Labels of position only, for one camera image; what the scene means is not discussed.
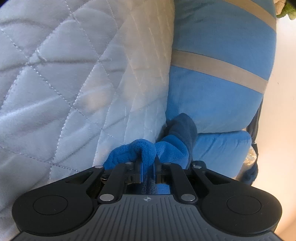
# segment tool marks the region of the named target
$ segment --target crosshair symbol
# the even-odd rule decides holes
[[[146,202],[149,202],[150,200],[152,200],[152,198],[151,197],[145,197],[145,198],[143,198],[144,199],[144,201],[146,201]]]

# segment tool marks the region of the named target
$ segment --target gray ribbed panel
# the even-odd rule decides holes
[[[280,241],[273,233],[237,237],[210,226],[193,205],[172,195],[123,195],[114,204],[101,205],[83,227],[60,236],[19,234],[14,241]]]

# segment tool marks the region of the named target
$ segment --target beige stripe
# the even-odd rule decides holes
[[[246,10],[247,12],[255,15],[257,18],[261,19],[267,25],[269,25],[274,31],[276,31],[276,19],[264,8],[254,3],[252,0],[224,0],[224,1],[231,3],[235,6],[238,6]]]
[[[233,64],[179,50],[172,51],[171,65],[198,71],[264,93],[268,81]]]

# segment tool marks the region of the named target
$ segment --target blue plush cloth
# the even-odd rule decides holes
[[[113,169],[118,163],[135,161],[137,157],[143,162],[142,194],[169,193],[167,185],[155,185],[153,163],[156,154],[160,162],[172,162],[186,168],[192,160],[192,149],[197,137],[194,122],[186,114],[180,114],[168,122],[165,130],[166,136],[158,143],[139,139],[128,145],[114,149],[106,162],[105,169]]]
[[[208,169],[233,178],[239,173],[251,143],[246,131],[199,134],[192,156],[205,162]]]
[[[276,33],[251,13],[222,0],[175,0],[173,49],[201,54],[268,80]],[[254,0],[274,17],[272,0]],[[255,115],[263,95],[200,72],[171,66],[166,117],[188,114],[198,133],[238,131]]]

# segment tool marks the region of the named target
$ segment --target white quilted blanket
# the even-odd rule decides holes
[[[0,240],[23,192],[103,163],[165,124],[173,0],[0,8]]]

